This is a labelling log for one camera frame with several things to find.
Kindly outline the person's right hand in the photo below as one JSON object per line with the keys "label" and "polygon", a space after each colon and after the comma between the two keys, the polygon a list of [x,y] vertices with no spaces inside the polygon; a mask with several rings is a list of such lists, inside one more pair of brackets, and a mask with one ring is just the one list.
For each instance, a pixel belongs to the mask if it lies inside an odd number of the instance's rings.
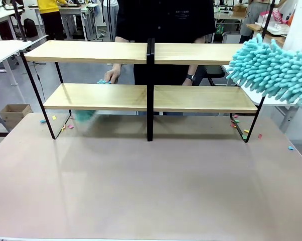
{"label": "person's right hand", "polygon": [[121,75],[120,69],[112,68],[111,70],[106,72],[104,76],[104,81],[109,84],[117,84],[120,75]]}

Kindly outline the teal chenille duster with handle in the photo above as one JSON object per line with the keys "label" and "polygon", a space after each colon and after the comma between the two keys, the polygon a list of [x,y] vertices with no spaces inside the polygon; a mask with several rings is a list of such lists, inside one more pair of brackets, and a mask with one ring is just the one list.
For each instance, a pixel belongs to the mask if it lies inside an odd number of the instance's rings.
{"label": "teal chenille duster with handle", "polygon": [[261,34],[244,42],[229,63],[227,79],[262,96],[302,108],[302,52],[265,43]]}

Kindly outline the person in grey trousers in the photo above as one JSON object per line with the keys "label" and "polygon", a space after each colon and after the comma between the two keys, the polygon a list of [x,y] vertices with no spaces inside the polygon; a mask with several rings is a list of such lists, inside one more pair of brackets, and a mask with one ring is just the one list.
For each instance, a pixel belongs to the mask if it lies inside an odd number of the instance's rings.
{"label": "person in grey trousers", "polygon": [[110,41],[114,42],[116,37],[116,22],[119,10],[117,0],[102,0],[103,17],[109,32]]}

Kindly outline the grey metal cabinet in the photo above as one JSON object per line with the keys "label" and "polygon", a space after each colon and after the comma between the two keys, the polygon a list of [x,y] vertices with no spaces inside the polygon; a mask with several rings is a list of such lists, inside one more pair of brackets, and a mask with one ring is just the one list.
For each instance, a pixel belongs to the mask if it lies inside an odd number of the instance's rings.
{"label": "grey metal cabinet", "polygon": [[241,35],[239,33],[225,32],[222,34],[223,44],[239,44]]}

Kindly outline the grey background desk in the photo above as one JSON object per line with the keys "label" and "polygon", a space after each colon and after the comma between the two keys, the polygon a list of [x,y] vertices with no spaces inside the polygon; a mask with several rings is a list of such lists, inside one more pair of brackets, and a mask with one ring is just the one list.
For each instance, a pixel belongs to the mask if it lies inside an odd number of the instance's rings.
{"label": "grey background desk", "polygon": [[82,27],[85,41],[92,41],[97,37],[97,26],[95,19],[95,8],[99,4],[83,4],[81,6],[60,6],[60,14],[67,40],[72,40],[77,32],[76,17],[80,18],[79,26]]}

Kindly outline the light wooden desk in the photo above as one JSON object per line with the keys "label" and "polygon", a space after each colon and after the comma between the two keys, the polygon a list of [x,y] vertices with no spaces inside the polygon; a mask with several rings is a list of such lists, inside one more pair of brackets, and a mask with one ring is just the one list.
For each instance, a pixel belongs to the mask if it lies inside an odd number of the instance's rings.
{"label": "light wooden desk", "polygon": [[[258,33],[262,34],[263,33],[263,27],[261,27],[260,25],[257,25],[257,24],[247,24],[246,25],[250,30],[252,30],[254,33],[253,33],[253,36],[255,37]],[[283,47],[284,43],[285,43],[285,40],[286,40],[286,37],[284,36],[274,36],[272,35],[270,32],[266,32],[265,34],[265,37],[264,37],[264,42],[266,43],[270,43],[272,39],[275,39],[277,45],[279,47]]]}

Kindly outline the person in yellow jacket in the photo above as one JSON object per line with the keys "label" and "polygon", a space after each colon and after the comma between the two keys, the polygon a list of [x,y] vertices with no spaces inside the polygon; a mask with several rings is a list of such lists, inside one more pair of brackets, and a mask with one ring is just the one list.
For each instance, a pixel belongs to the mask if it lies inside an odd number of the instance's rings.
{"label": "person in yellow jacket", "polygon": [[50,40],[64,40],[63,24],[59,6],[68,6],[66,0],[37,0],[45,33]]}

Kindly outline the person in grey clothes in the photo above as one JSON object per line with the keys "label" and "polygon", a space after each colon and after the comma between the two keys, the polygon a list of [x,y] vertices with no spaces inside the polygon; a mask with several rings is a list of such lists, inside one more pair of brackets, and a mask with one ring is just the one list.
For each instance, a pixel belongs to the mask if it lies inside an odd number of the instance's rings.
{"label": "person in grey clothes", "polygon": [[265,12],[269,9],[268,0],[248,0],[248,7],[246,10],[246,16],[242,22],[240,28],[240,41],[242,44],[248,41],[252,35],[252,30],[247,27],[248,24],[254,24],[257,22],[261,12]]}

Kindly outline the black backpack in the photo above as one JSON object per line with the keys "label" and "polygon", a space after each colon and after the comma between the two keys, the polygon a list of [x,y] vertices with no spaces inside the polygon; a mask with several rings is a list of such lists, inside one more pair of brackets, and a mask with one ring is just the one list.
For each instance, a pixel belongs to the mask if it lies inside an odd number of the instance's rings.
{"label": "black backpack", "polygon": [[38,35],[35,22],[32,19],[24,19],[24,31],[27,38],[33,38]]}

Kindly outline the black stand pole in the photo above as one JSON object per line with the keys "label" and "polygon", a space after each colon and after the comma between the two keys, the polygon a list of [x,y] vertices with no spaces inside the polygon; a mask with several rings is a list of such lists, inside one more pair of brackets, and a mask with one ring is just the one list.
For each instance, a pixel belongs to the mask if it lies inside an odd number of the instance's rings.
{"label": "black stand pole", "polygon": [[18,12],[18,7],[17,7],[16,0],[11,0],[11,2],[12,2],[12,5],[14,7],[15,17],[16,17],[16,20],[17,20],[17,24],[18,24],[18,28],[20,30],[20,34],[21,34],[22,40],[24,42],[26,42],[27,38],[25,36],[25,32],[24,32],[24,29],[23,29],[23,26],[22,26],[22,23],[21,23],[21,17],[20,17],[20,14]]}
{"label": "black stand pole", "polygon": [[272,0],[272,2],[270,4],[267,19],[266,19],[265,25],[263,27],[263,31],[261,33],[262,40],[264,40],[264,37],[266,35],[267,28],[268,28],[268,25],[269,25],[269,22],[270,22],[270,19],[271,19],[271,15],[272,15],[272,11],[273,11],[274,6],[275,6],[275,0]]}

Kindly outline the large white table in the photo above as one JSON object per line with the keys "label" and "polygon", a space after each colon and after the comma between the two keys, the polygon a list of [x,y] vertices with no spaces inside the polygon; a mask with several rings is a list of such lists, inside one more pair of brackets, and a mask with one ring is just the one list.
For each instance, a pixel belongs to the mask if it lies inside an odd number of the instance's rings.
{"label": "large white table", "polygon": [[[241,86],[241,88],[244,90],[244,92],[248,95],[248,97],[255,105],[260,104],[262,99],[260,93],[250,91],[249,87],[244,87],[244,85]],[[296,103],[297,100],[294,103],[288,104],[286,103],[286,101],[276,100],[275,97],[271,97],[271,98],[267,97],[264,99],[263,106],[273,106],[284,116],[279,129],[283,133],[285,133],[289,127],[289,124],[291,123],[291,121],[293,120],[294,116],[298,111],[299,106]]]}

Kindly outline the white table with grey legs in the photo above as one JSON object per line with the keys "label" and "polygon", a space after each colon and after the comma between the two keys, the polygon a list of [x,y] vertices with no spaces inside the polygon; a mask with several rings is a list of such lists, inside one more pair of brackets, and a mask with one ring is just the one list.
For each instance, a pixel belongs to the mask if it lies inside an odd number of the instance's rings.
{"label": "white table with grey legs", "polygon": [[28,47],[34,45],[35,43],[45,40],[48,35],[44,35],[39,39],[31,41],[22,41],[22,40],[0,40],[0,63],[3,63],[6,73],[10,76],[10,81],[12,86],[17,86],[17,82],[14,78],[13,72],[8,64],[7,59],[16,53],[19,53],[22,50],[27,49]]}

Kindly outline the pink printed bag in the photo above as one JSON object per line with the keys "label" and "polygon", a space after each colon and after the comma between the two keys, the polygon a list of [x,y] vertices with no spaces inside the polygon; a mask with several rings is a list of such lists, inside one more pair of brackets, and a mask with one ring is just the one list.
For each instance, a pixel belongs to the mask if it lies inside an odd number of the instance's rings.
{"label": "pink printed bag", "polygon": [[277,8],[272,10],[272,16],[273,16],[273,19],[275,22],[281,23],[281,24],[283,23],[282,15]]}

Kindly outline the white background workbench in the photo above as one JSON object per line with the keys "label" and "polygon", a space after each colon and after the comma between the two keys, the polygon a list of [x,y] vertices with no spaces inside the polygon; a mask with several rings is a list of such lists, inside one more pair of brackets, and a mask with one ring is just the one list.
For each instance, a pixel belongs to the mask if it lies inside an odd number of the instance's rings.
{"label": "white background workbench", "polygon": [[15,15],[14,10],[1,10],[0,11],[0,23],[2,22],[8,22],[8,25],[10,27],[10,33],[13,37],[13,40],[17,40],[16,34],[13,28],[11,17]]}

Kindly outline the wood two-tier shelf black frame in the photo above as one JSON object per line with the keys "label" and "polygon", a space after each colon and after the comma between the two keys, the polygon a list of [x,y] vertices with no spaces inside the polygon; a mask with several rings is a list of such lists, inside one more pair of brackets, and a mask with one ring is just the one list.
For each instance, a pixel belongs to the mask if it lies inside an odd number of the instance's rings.
{"label": "wood two-tier shelf black frame", "polygon": [[60,85],[42,102],[34,78],[29,69],[29,62],[53,62],[58,74],[59,63],[112,63],[112,64],[155,64],[155,43],[117,43],[89,41],[49,40],[28,53],[20,51],[20,56],[33,86],[37,100],[46,122],[49,122],[46,110],[136,110],[146,111],[146,136],[153,140],[154,84],[145,87],[127,85],[121,93],[121,87],[108,89],[99,84],[66,84],[60,77]]}
{"label": "wood two-tier shelf black frame", "polygon": [[[149,39],[146,51],[148,67],[160,65],[226,65],[242,47],[241,44],[176,44],[155,43]],[[147,78],[146,129],[147,140],[153,140],[154,111],[212,112],[249,114],[254,117],[249,131],[252,132],[262,108],[255,106],[241,87],[212,86],[158,86]]]}

